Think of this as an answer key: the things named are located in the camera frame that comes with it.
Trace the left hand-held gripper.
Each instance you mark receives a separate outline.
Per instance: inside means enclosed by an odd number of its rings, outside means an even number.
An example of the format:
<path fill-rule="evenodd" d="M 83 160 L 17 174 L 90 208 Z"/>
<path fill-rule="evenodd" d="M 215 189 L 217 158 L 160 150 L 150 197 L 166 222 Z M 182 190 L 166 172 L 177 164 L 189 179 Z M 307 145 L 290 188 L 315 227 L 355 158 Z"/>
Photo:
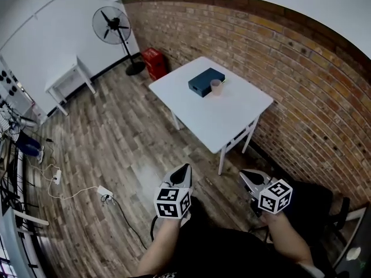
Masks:
<path fill-rule="evenodd" d="M 192 167 L 185 163 L 170 175 L 171 186 L 163 182 L 156 188 L 154 207 L 159 218 L 182 219 L 191 206 Z"/>

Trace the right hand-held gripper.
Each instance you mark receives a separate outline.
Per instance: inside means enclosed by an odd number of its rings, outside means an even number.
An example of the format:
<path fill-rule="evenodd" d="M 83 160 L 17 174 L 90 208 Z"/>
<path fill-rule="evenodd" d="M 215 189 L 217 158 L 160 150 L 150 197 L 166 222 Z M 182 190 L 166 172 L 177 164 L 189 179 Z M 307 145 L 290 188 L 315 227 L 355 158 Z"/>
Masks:
<path fill-rule="evenodd" d="M 245 188 L 254 197 L 250 204 L 256 214 L 266 211 L 277 214 L 288 205 L 292 199 L 292 187 L 283 179 L 277 180 L 263 171 L 243 169 L 239 175 L 245 183 Z M 267 185 L 259 191 L 260 185 Z"/>

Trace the translucent pink cup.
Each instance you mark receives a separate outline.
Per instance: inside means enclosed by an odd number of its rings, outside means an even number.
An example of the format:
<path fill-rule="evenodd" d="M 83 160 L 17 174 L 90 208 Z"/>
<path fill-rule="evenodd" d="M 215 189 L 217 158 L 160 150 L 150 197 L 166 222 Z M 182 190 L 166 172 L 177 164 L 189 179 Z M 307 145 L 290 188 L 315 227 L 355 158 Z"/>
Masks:
<path fill-rule="evenodd" d="M 214 79 L 210 82 L 210 88 L 215 96 L 220 96 L 223 89 L 223 82 L 218 79 Z"/>

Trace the person's right forearm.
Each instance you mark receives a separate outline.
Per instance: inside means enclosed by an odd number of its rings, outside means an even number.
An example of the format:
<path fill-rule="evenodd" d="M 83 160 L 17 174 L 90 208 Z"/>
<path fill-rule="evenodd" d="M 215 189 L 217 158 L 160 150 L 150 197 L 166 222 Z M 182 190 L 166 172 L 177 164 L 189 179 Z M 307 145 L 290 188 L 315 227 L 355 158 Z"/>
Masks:
<path fill-rule="evenodd" d="M 313 266 L 311 251 L 283 212 L 263 211 L 261 220 L 268 226 L 275 249 L 297 264 Z"/>

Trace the person's left forearm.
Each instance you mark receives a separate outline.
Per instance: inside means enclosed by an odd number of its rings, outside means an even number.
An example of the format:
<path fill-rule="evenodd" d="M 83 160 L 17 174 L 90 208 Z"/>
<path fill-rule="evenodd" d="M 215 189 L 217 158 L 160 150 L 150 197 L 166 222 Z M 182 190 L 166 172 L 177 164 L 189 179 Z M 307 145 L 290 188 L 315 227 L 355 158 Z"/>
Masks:
<path fill-rule="evenodd" d="M 139 262 L 136 276 L 159 275 L 172 260 L 180 232 L 181 219 L 165 218 L 148 250 Z"/>

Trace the black office chair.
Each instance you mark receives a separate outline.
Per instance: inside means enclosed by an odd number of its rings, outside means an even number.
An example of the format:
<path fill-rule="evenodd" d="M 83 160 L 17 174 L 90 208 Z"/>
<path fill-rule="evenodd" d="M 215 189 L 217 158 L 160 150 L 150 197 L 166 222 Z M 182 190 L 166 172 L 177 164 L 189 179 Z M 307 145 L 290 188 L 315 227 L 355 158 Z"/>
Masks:
<path fill-rule="evenodd" d="M 343 245 L 347 244 L 340 233 L 343 228 L 350 199 L 343 197 L 340 212 L 330 215 L 333 204 L 333 192 L 324 186 L 307 182 L 292 182 L 293 192 L 290 204 L 283 212 L 292 227 L 307 242 L 309 246 L 317 244 L 328 226 Z"/>

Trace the white square table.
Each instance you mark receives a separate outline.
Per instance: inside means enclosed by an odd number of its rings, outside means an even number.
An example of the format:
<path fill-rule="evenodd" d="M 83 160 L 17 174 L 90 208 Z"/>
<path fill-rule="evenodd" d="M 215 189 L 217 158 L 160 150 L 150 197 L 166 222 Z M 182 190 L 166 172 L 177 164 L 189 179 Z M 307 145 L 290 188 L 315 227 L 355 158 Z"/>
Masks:
<path fill-rule="evenodd" d="M 200 97 L 188 81 L 213 68 L 225 75 L 220 96 Z M 150 90 L 169 108 L 175 127 L 182 122 L 211 153 L 224 158 L 243 138 L 250 140 L 260 115 L 273 103 L 272 97 L 247 80 L 206 57 L 197 59 L 153 82 Z"/>

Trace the person's black clothing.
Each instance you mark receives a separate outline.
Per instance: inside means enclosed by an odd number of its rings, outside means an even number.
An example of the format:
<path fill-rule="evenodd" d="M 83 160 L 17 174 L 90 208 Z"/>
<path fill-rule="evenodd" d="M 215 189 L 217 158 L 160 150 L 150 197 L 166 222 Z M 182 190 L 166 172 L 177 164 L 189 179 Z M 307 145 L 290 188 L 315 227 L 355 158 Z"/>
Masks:
<path fill-rule="evenodd" d="M 216 226 L 191 199 L 190 219 L 181 222 L 168 266 L 159 275 L 133 278 L 325 278 L 315 265 L 293 262 L 251 233 Z"/>

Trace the large white power strip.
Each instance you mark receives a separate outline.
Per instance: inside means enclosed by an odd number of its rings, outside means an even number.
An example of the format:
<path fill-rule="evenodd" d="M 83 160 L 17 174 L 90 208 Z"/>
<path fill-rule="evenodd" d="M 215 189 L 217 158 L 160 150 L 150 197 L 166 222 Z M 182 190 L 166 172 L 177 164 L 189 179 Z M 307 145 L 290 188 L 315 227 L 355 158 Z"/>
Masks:
<path fill-rule="evenodd" d="M 102 196 L 104 200 L 111 200 L 113 198 L 113 192 L 101 185 L 98 186 L 97 193 Z"/>

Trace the dark blue flat box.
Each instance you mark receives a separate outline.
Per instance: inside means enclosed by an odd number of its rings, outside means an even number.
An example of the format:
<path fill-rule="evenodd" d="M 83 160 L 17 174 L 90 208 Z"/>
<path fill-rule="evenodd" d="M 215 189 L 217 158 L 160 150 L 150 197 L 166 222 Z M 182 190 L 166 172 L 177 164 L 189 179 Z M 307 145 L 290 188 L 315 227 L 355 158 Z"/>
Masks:
<path fill-rule="evenodd" d="M 223 82 L 225 80 L 225 75 L 213 68 L 208 68 L 188 81 L 188 87 L 200 97 L 205 97 L 212 91 L 210 87 L 212 80 L 219 80 Z"/>

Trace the dark desk with white edge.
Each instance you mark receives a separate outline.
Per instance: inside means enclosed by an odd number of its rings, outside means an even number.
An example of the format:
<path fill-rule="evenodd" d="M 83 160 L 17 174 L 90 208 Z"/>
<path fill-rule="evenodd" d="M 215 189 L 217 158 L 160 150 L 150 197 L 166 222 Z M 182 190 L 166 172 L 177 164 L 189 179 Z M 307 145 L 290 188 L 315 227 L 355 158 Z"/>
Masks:
<path fill-rule="evenodd" d="M 348 213 L 346 220 L 357 220 L 358 222 L 350 240 L 333 265 L 336 277 L 371 278 L 371 204 Z M 353 247 L 361 248 L 359 258 L 353 261 L 347 261 L 347 251 Z M 363 269 L 359 267 L 358 260 L 366 262 Z"/>

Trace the red plastic crate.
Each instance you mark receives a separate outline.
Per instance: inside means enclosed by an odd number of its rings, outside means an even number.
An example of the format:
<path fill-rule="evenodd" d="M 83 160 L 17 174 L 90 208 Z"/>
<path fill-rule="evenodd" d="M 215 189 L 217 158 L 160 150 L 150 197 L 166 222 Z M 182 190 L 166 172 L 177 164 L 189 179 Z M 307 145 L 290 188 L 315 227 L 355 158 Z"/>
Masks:
<path fill-rule="evenodd" d="M 156 81 L 168 73 L 163 54 L 150 47 L 141 53 L 152 80 Z"/>

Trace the white round object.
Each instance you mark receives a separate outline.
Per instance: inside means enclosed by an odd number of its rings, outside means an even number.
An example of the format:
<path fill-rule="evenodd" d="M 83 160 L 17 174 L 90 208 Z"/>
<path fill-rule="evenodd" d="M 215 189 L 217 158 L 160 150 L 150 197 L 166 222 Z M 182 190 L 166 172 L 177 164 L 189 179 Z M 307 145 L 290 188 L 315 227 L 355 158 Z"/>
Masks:
<path fill-rule="evenodd" d="M 347 261 L 353 261 L 359 258 L 359 255 L 361 253 L 360 247 L 353 247 L 347 251 L 346 254 L 346 260 Z"/>

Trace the small white side table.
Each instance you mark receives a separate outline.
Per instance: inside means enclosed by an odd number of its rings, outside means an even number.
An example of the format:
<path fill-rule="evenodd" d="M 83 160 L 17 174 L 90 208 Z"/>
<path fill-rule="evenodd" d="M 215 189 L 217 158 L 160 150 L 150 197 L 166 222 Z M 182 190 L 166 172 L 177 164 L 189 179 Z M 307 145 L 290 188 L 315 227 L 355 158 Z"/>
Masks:
<path fill-rule="evenodd" d="M 63 63 L 61 69 L 58 70 L 55 76 L 51 76 L 45 84 L 44 91 L 53 99 L 56 107 L 65 115 L 68 116 L 68 112 L 63 108 L 61 102 L 67 102 L 67 99 L 61 94 L 59 86 L 63 84 L 69 77 L 79 75 L 83 82 L 87 85 L 89 90 L 96 94 L 96 90 L 92 85 L 92 81 L 88 77 L 88 74 L 83 69 L 81 61 L 74 55 Z"/>

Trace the black standing fan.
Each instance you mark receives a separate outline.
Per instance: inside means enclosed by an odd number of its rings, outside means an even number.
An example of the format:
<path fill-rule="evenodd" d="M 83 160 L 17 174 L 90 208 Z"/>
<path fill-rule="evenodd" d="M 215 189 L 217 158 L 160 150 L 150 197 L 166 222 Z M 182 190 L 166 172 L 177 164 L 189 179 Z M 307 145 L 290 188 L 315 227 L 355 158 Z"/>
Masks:
<path fill-rule="evenodd" d="M 130 64 L 126 68 L 128 76 L 141 73 L 146 65 L 142 61 L 134 61 L 128 48 L 128 39 L 132 28 L 126 14 L 113 6 L 99 8 L 93 15 L 92 27 L 98 38 L 110 45 L 121 45 L 126 52 Z"/>

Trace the black metal railing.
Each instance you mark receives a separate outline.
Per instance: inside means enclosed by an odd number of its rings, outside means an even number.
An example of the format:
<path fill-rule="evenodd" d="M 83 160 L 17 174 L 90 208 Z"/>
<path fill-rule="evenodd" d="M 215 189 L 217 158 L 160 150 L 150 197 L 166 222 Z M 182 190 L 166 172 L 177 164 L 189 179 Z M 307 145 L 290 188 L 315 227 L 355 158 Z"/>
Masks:
<path fill-rule="evenodd" d="M 24 214 L 30 210 L 25 195 L 28 181 L 23 175 L 26 170 L 23 158 L 12 142 L 0 142 L 0 220 L 10 208 Z"/>

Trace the white long table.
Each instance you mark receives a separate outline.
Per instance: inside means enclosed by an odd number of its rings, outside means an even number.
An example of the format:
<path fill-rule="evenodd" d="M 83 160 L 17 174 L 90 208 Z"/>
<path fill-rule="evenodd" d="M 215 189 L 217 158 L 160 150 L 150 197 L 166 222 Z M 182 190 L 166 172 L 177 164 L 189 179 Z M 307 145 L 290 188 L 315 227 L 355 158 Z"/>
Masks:
<path fill-rule="evenodd" d="M 10 264 L 18 278 L 47 278 L 31 240 L 36 234 L 17 226 L 18 218 L 21 221 L 30 221 L 32 224 L 49 225 L 46 220 L 32 217 L 11 207 L 4 215 L 0 215 L 0 235 Z"/>

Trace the white board with black holds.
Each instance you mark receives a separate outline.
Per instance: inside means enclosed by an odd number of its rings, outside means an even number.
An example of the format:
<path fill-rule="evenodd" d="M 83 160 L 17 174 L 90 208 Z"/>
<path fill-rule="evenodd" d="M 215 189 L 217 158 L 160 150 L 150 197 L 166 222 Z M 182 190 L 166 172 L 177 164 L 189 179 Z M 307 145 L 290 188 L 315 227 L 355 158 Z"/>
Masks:
<path fill-rule="evenodd" d="M 17 80 L 5 59 L 0 54 L 0 103 L 7 103 L 15 113 L 30 118 L 32 99 Z"/>

